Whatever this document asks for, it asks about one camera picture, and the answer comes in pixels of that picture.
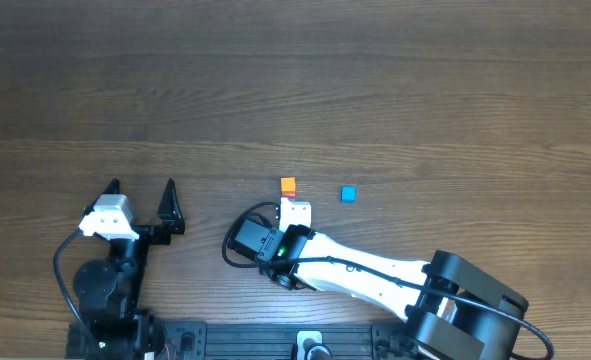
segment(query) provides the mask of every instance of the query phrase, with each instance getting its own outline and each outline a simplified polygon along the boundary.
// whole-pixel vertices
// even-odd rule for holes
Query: tabletop
[[[174,178],[188,218],[149,255],[158,316],[392,319],[222,261],[230,223],[283,176],[318,231],[456,253],[529,300],[556,358],[591,359],[587,0],[0,0],[0,356],[63,356],[52,256],[114,177],[141,223]],[[69,286],[106,253],[73,242]],[[516,351],[543,354],[528,334]]]

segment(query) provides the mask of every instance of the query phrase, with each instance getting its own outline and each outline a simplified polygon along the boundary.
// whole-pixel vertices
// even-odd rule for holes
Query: cube
[[[342,186],[342,202],[352,204],[355,202],[357,189],[355,186]]]
[[[294,198],[296,191],[297,191],[297,184],[295,183],[294,177],[282,178],[282,196]]]

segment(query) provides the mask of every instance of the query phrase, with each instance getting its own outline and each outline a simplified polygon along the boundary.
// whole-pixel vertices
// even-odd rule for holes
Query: black cable
[[[462,296],[454,295],[454,294],[451,294],[447,291],[442,291],[442,290],[434,289],[434,288],[431,288],[428,286],[423,286],[423,285],[418,285],[418,284],[415,284],[412,282],[408,282],[408,281],[402,280],[400,278],[384,274],[380,271],[377,271],[375,269],[369,268],[367,266],[364,266],[364,265],[361,265],[361,264],[358,264],[358,263],[355,263],[355,262],[352,262],[349,260],[338,259],[338,258],[334,258],[332,256],[327,256],[327,257],[303,258],[303,259],[293,259],[293,260],[279,260],[279,261],[272,261],[272,262],[265,262],[265,263],[250,263],[250,264],[240,264],[240,263],[235,263],[235,262],[231,261],[228,258],[228,256],[226,255],[226,247],[228,245],[228,241],[229,241],[232,233],[239,226],[241,226],[241,223],[243,222],[243,220],[245,220],[249,216],[249,214],[251,214],[253,212],[253,210],[263,207],[263,206],[268,206],[268,205],[273,205],[273,206],[276,206],[277,208],[279,208],[279,204],[277,204],[277,203],[270,202],[270,201],[261,202],[257,205],[252,206],[248,210],[244,211],[235,220],[235,222],[233,222],[233,224],[231,224],[230,228],[226,232],[226,235],[224,236],[224,242],[222,243],[222,257],[224,258],[224,261],[226,261],[227,264],[229,264],[233,267],[242,268],[242,269],[279,267],[279,266],[296,265],[296,264],[301,264],[301,263],[314,263],[314,262],[328,262],[328,263],[344,264],[346,266],[354,267],[355,269],[366,271],[367,273],[370,273],[372,275],[380,277],[384,280],[390,281],[400,287],[405,286],[405,287],[419,290],[421,292],[425,292],[428,294],[451,299],[457,303],[476,307],[478,309],[485,310],[485,311],[491,312],[495,315],[501,316],[505,319],[515,322],[519,326],[521,326],[521,327],[527,329],[528,331],[530,331],[531,333],[533,333],[535,336],[537,336],[542,341],[542,343],[546,347],[546,356],[544,356],[542,358],[530,358],[530,357],[518,355],[515,353],[511,353],[511,357],[516,360],[550,360],[555,355],[555,349],[553,348],[553,343],[548,338],[548,336],[546,336],[546,334],[544,334],[541,330],[539,330],[537,327],[535,327],[534,325],[532,325],[531,323],[529,323],[526,320],[522,320],[518,317],[515,317],[515,316],[513,316],[507,312],[504,312],[494,306],[486,305],[484,303],[477,302],[475,300],[471,300],[471,299],[468,299],[468,298],[465,298]]]
[[[79,311],[77,311],[77,308],[75,307],[75,303],[73,302],[71,295],[68,293],[68,290],[66,290],[66,285],[64,284],[64,279],[62,278],[62,273],[59,269],[59,258],[62,256],[64,249],[66,249],[66,247],[68,246],[68,244],[71,243],[71,241],[73,241],[76,237],[78,237],[81,234],[82,234],[82,230],[80,230],[80,229],[75,230],[75,232],[70,234],[66,238],[66,240],[64,240],[62,245],[60,245],[59,248],[57,248],[57,251],[55,252],[55,256],[53,256],[53,270],[55,270],[55,277],[57,278],[57,283],[59,284],[59,289],[62,291],[62,295],[64,296],[64,300],[66,300],[66,304],[68,304],[68,307],[71,309],[71,312],[75,316],[75,319],[77,319],[77,323],[79,325],[79,328],[82,330],[82,333],[84,334],[84,336],[86,336],[88,341],[90,341],[91,347],[97,347],[97,349],[99,350],[99,354],[101,356],[102,350],[99,348],[99,343],[97,342],[97,340],[95,340],[95,337],[93,336],[91,331],[88,329],[86,324],[84,324],[82,317],[79,315]]]

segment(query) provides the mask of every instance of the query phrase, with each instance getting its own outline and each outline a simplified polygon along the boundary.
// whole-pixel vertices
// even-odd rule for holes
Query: blue cube
[[[355,202],[355,186],[342,186],[342,202],[352,204]]]

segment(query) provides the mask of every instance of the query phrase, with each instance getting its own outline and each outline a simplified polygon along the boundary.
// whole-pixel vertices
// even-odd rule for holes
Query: orange block
[[[296,191],[295,178],[282,178],[282,196],[295,197]]]

